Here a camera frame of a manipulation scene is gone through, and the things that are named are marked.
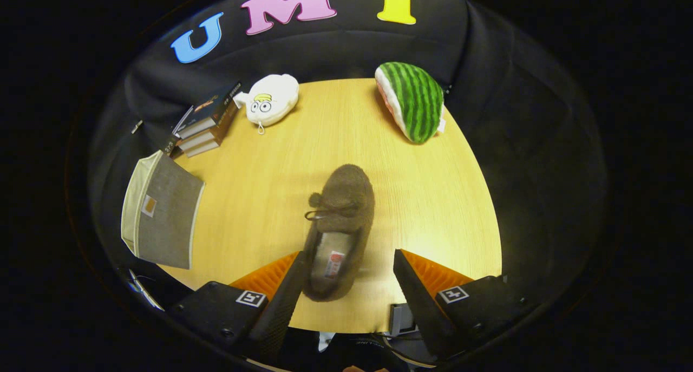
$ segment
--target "stack of books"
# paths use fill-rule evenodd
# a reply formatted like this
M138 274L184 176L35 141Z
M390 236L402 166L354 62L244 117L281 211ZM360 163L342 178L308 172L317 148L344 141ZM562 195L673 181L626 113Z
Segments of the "stack of books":
M233 96L240 91L240 82L232 88L224 88L193 106L176 126L174 135L178 147L185 155L193 157L221 145L238 106Z

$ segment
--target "yellow letter i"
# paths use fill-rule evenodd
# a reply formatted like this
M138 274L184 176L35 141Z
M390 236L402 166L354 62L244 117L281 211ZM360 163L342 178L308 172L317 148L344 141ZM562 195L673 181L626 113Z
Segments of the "yellow letter i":
M386 22L401 24L416 24L416 18L411 16L411 0L384 0L383 11L378 19Z

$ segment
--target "black cloth backdrop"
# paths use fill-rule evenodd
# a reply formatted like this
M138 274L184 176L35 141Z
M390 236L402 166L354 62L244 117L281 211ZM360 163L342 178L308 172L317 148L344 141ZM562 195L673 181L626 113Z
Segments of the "black cloth backdrop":
M487 181L508 283L549 305L579 275L599 235L607 192L601 143L579 86L526 34L469 0L411 0L414 25L378 20L383 0L329 0L335 17L275 21L247 36L245 1L220 1L161 36L124 71L97 118L89 202L119 273L131 268L161 280L151 293L164 308L190 291L134 258L120 239L137 160L158 148L188 106L238 80L248 91L272 73L299 82L372 77L378 64L404 61L451 86L445 104ZM178 62L171 42L195 30L193 45L203 43L198 25L221 11L218 46L194 63Z

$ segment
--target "book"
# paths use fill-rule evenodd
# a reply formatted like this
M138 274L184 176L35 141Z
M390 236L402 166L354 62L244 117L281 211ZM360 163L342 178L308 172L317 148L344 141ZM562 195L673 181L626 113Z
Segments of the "book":
M186 111L185 115L178 121L178 124L173 128L173 131L171 131L171 135L168 136L168 139L166 140L166 144L163 146L161 149L165 155L168 155L169 157L173 157L174 155L174 150L177 145L180 144L181 139L178 134L176 134L176 131L180 129L180 126L183 124L183 122L188 118L190 113L193 112L193 106L190 106L188 108L188 111Z
M178 144L178 147L180 147L181 150L185 151L189 148L199 145L200 143L208 142L212 139L216 139L217 143L221 145L221 141L226 136L228 128L231 126L231 123L236 113L238 113L238 106L236 106L236 103L228 104L226 111L224 112L217 126L213 126L206 130L200 131L195 135L181 140L181 142Z
M208 140L207 142L200 143L199 145L189 148L187 151L184 151L185 155L188 156L188 158L193 157L194 155L198 155L200 153L206 152L207 150L212 150L213 148L219 147L220 142L217 142L216 139Z
M218 126L228 105L233 104L233 96L238 91L240 91L240 82L232 88L223 88L206 97L202 103L193 108L175 133L181 139L186 139L200 131Z

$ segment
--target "cable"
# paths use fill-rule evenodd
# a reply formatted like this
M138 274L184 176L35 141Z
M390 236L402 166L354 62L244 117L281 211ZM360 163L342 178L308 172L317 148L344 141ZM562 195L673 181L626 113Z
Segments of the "cable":
M374 332L372 332L372 333L371 333L371 336L372 336L373 338L376 338L376 337L377 337L376 335L378 335L378 334L379 334L379 333L374 333ZM389 341L387 340L388 337L392 337L392 336L381 335L381 337L383 338L383 343L384 343L384 345L385 345L386 347L388 347L389 350L390 350L392 353L394 353L394 355L396 355L397 357L401 358L402 360L408 362L409 364L413 364L413 365L416 365L416 366L418 366L418 367L424 367L424 368L435 368L435 367L437 367L438 363L436 363L436 362L423 362L423 361L415 360L415 359L409 357L408 355L406 355L406 354L400 352L399 350L393 348L392 345L390 345L390 344L389 344Z
M379 332L373 332L371 334L377 335L379 337L389 338L391 340L405 340L405 341L423 341L421 337L396 337L394 335L386 335Z

